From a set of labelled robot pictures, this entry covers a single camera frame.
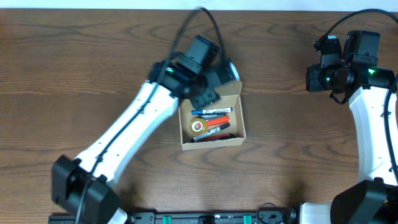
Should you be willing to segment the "blue whiteboard marker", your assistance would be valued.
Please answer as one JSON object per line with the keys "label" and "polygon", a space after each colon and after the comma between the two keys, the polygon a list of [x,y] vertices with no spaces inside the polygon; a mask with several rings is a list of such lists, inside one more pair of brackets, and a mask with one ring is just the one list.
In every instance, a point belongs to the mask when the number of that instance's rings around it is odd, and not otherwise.
{"label": "blue whiteboard marker", "polygon": [[225,108],[212,108],[212,109],[204,109],[204,110],[191,110],[191,114],[199,115],[199,114],[217,114],[217,113],[230,113],[233,111],[232,107]]}

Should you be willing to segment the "red stapler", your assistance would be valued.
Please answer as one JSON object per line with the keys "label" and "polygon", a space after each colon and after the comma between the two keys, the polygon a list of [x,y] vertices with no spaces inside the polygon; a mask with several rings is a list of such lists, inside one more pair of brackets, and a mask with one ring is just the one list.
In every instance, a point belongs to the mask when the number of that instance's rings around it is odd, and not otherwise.
{"label": "red stapler", "polygon": [[201,122],[201,125],[203,127],[209,127],[209,126],[217,126],[221,124],[225,124],[229,122],[229,116],[221,116],[217,118],[211,118],[209,120],[206,119],[199,119],[199,122]]}

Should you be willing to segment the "yellow tape roll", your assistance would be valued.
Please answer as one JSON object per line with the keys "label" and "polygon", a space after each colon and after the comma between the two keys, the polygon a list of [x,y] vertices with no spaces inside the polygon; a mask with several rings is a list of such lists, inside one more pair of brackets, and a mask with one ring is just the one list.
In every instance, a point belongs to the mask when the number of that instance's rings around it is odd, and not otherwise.
{"label": "yellow tape roll", "polygon": [[194,135],[200,135],[208,130],[208,124],[204,119],[201,118],[193,118],[189,124],[189,130]]}

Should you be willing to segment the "cardboard box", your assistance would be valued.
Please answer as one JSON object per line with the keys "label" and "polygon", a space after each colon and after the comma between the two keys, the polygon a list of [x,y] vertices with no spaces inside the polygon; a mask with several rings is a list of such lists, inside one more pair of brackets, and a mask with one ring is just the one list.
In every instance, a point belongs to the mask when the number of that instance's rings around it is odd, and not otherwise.
{"label": "cardboard box", "polygon": [[217,87],[215,91],[220,95],[220,99],[212,105],[205,107],[205,109],[232,107],[232,112],[228,113],[230,127],[212,134],[211,137],[233,134],[234,138],[191,142],[191,139],[195,135],[192,134],[189,126],[191,120],[197,116],[192,114],[194,107],[190,100],[182,101],[178,109],[178,117],[180,121],[180,142],[183,151],[242,145],[246,139],[246,130],[244,127],[243,109],[240,97],[241,88],[242,83],[239,80],[234,80]]}

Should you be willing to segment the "black marker pen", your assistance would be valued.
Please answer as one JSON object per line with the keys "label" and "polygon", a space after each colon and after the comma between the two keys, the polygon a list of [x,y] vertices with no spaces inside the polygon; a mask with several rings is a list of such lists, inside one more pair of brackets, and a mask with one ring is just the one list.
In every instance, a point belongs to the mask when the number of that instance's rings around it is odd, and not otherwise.
{"label": "black marker pen", "polygon": [[228,127],[230,127],[230,123],[222,124],[221,126],[213,128],[213,129],[211,129],[211,130],[209,130],[209,131],[207,131],[207,132],[205,132],[203,134],[200,134],[198,136],[195,136],[195,137],[191,138],[191,142],[198,142],[199,140],[207,138],[207,137],[211,136],[212,134],[218,133],[218,132],[220,132],[220,131],[228,128]]}

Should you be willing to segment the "red utility knife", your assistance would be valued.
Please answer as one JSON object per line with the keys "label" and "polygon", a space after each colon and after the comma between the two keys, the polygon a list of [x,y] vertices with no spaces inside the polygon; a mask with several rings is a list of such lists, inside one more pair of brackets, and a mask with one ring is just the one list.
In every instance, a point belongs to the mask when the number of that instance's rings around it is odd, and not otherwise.
{"label": "red utility knife", "polygon": [[221,135],[217,135],[217,136],[209,136],[209,137],[201,139],[200,142],[220,141],[220,140],[232,139],[235,137],[236,136],[234,134],[228,133],[228,134],[221,134]]}

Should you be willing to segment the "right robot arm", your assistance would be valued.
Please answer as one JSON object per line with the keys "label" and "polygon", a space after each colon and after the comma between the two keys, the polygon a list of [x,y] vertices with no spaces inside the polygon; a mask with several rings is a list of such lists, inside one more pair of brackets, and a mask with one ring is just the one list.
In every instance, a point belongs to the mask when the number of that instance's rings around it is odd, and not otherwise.
{"label": "right robot arm", "polygon": [[299,223],[397,223],[397,90],[392,70],[378,67],[377,32],[352,30],[344,45],[326,35],[314,43],[320,63],[306,89],[343,94],[358,142],[358,182],[330,203],[303,203]]}

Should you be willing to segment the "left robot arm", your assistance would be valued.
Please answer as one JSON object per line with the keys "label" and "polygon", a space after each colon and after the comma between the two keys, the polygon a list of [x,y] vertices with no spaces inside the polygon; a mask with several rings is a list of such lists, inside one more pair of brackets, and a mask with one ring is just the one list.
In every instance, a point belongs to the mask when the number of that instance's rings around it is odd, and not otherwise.
{"label": "left robot arm", "polygon": [[60,156],[51,171],[52,201],[67,211],[72,223],[127,223],[114,192],[126,166],[151,134],[178,109],[182,100],[202,109],[219,99],[209,77],[221,53],[198,35],[186,52],[173,50],[156,62],[136,97],[90,147],[74,159]]}

